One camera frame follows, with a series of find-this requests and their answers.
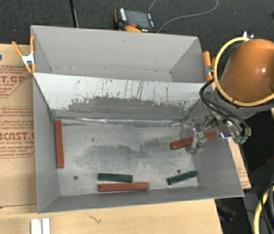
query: dark green marker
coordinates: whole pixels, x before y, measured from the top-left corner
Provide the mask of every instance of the dark green marker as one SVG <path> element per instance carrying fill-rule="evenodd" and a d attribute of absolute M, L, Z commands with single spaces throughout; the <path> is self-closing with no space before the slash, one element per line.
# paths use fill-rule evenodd
<path fill-rule="evenodd" d="M 173 185 L 197 176 L 197 171 L 191 171 L 184 174 L 179 174 L 173 177 L 167 178 L 168 185 Z"/>
<path fill-rule="evenodd" d="M 123 174 L 98 174 L 99 181 L 132 182 L 132 175 Z"/>

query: wooden table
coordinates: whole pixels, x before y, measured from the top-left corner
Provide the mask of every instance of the wooden table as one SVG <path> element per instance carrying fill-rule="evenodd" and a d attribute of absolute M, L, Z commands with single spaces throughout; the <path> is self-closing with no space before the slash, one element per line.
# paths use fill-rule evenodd
<path fill-rule="evenodd" d="M 23 45 L 21 49 L 24 54 L 29 53 L 28 46 Z M 11 44 L 0 44 L 2 61 L 19 63 L 20 58 L 10 59 L 11 53 L 14 56 Z M 250 188 L 238 145 L 232 140 L 229 144 L 241 184 L 243 188 Z M 1 208 L 0 233 L 30 233 L 31 219 L 49 217 L 52 234 L 222 234 L 215 201 L 212 199 L 51 214 L 37 214 L 36 212 L 36 205 Z"/>

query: black device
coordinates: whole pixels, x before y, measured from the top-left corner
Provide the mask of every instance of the black device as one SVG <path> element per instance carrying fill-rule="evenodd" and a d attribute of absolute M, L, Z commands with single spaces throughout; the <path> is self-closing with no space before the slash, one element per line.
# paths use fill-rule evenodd
<path fill-rule="evenodd" d="M 114 22 L 121 31 L 157 33 L 152 15 L 148 12 L 127 10 L 116 8 Z"/>

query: cardboard sheet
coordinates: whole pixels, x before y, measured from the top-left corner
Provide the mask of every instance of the cardboard sheet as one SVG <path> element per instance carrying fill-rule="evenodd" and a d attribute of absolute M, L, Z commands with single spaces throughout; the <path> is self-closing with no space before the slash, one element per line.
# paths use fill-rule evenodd
<path fill-rule="evenodd" d="M 32 76 L 11 44 L 0 55 L 0 207 L 35 204 Z"/>

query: yellow cable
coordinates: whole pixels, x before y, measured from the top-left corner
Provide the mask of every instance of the yellow cable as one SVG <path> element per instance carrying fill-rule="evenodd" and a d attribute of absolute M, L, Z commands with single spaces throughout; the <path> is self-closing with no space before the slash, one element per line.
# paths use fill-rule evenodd
<path fill-rule="evenodd" d="M 267 190 L 264 193 L 263 197 L 262 197 L 263 204 L 265 204 L 265 202 L 267 201 L 268 197 L 269 197 L 269 190 Z M 262 210 L 262 205 L 261 205 L 261 202 L 259 202 L 258 206 L 256 208 L 256 211 L 255 211 L 255 217 L 254 217 L 254 221 L 253 221 L 253 224 L 254 224 L 254 234 L 259 234 L 259 219 L 260 219 L 261 210 Z"/>
<path fill-rule="evenodd" d="M 226 98 L 229 102 L 232 102 L 233 104 L 235 105 L 238 105 L 238 106 L 242 106 L 242 107 L 254 107 L 254 106 L 257 106 L 257 105 L 260 105 L 260 104 L 263 104 L 271 99 L 274 98 L 274 93 L 265 97 L 264 99 L 260 99 L 260 100 L 257 100 L 257 101 L 253 101 L 253 102 L 242 102 L 242 101 L 239 101 L 239 100 L 236 100 L 232 97 L 230 97 L 229 95 L 227 95 L 224 90 L 221 88 L 220 84 L 219 84 L 219 81 L 218 81 L 218 75 L 217 75 L 217 68 L 218 68 L 218 62 L 219 62 L 219 59 L 220 59 L 220 56 L 222 55 L 222 53 L 224 52 L 224 50 L 230 46 L 232 43 L 234 42 L 237 42 L 237 41 L 248 41 L 250 40 L 249 38 L 246 38 L 246 37 L 238 37 L 238 38 L 235 38 L 235 39 L 232 39 L 230 41 L 228 41 L 219 51 L 217 57 L 216 57 L 216 60 L 215 60 L 215 65 L 214 65 L 214 81 L 215 81 L 215 84 L 216 84 L 216 87 L 218 89 L 218 91 L 223 95 L 224 98 Z"/>

